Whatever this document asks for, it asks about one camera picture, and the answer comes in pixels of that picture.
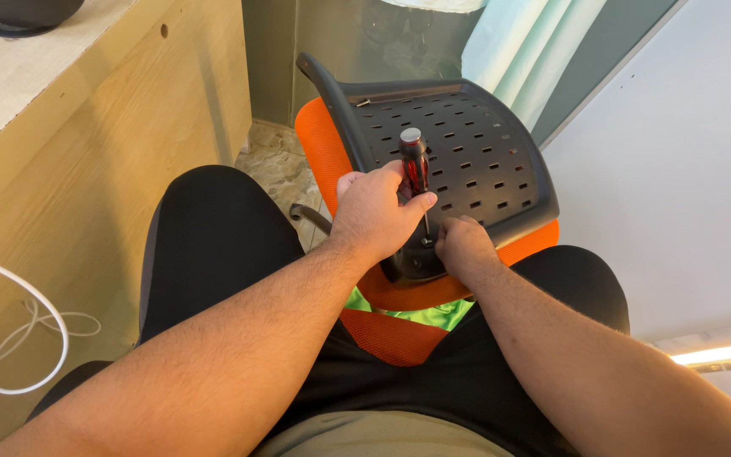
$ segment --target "left hand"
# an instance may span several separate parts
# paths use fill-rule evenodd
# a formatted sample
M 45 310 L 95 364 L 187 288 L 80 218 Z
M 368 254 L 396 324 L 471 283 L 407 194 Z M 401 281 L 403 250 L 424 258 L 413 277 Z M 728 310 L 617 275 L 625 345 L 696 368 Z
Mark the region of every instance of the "left hand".
M 367 174 L 352 171 L 341 176 L 330 240 L 355 249 L 368 267 L 397 252 L 438 199 L 425 192 L 402 205 L 396 193 L 410 197 L 403 180 L 401 160 Z

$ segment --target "hand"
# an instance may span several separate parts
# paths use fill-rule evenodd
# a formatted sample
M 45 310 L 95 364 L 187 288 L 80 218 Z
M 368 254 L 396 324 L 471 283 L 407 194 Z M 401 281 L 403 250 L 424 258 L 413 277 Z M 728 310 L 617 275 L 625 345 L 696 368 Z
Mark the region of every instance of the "hand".
M 426 192 L 402 205 L 397 191 L 410 197 L 410 189 L 403 179 L 400 160 L 388 162 L 368 174 L 352 171 L 340 177 L 330 241 L 356 249 L 366 267 L 397 252 L 438 199 L 435 193 Z
M 439 240 L 435 249 L 448 273 L 471 290 L 483 278 L 502 267 L 490 236 L 481 224 L 468 215 L 444 220 L 439 226 Z

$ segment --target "light blue curtain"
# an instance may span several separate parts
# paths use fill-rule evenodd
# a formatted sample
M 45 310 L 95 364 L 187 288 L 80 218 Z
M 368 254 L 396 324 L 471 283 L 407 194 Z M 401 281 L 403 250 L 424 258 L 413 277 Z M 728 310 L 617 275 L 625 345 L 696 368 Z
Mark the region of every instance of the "light blue curtain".
M 530 131 L 605 0 L 489 0 L 462 53 L 462 76 Z

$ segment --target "orange mesh backrest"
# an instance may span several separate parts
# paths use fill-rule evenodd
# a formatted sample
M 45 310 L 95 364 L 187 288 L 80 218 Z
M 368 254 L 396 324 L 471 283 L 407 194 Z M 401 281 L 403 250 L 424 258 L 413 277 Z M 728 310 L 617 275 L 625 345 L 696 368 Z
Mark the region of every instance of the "orange mesh backrest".
M 375 312 L 343 309 L 340 321 L 357 345 L 397 367 L 421 365 L 448 331 Z
M 337 212 L 337 180 L 352 171 L 352 165 L 322 99 L 318 97 L 300 109 L 295 119 L 295 130 L 323 200 L 334 216 Z M 504 264 L 512 265 L 556 245 L 559 235 L 560 226 L 555 220 L 505 245 L 498 250 L 498 258 Z M 379 265 L 371 267 L 357 286 L 369 303 L 388 311 L 417 311 L 470 296 L 470 291 L 451 275 L 423 286 L 395 286 L 385 278 Z

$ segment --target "tiled floor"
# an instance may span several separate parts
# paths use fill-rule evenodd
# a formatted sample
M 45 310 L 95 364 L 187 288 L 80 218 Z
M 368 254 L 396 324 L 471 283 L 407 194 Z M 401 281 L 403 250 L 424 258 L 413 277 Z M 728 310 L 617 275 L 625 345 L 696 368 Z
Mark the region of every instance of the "tiled floor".
M 239 154 L 235 166 L 256 180 L 285 215 L 289 216 L 292 203 L 300 203 L 331 220 L 294 129 L 254 120 L 250 129 L 250 153 Z M 291 222 L 304 251 L 326 239 L 307 220 Z

